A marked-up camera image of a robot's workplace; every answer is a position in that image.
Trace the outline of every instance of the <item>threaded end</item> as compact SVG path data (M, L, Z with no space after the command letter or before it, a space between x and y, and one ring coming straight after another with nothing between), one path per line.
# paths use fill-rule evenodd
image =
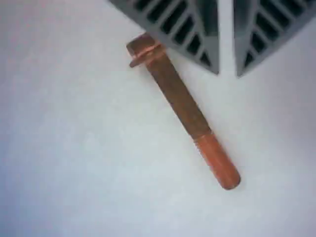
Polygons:
M194 143L220 185L226 190L237 187L240 183L240 175L215 135L211 132L207 133L195 139Z

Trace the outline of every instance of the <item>gray plastic object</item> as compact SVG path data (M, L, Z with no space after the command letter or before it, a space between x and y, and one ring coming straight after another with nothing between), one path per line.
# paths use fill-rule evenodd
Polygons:
M197 64L219 73L216 0L110 0L158 39Z
M316 0L234 0L237 75L278 50L316 14Z

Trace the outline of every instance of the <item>copper bolt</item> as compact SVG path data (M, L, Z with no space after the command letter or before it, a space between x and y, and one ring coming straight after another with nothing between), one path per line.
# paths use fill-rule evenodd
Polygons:
M145 63L221 186L226 190L235 188L240 175L180 79L164 46L145 33L130 42L127 49L133 57L130 67Z

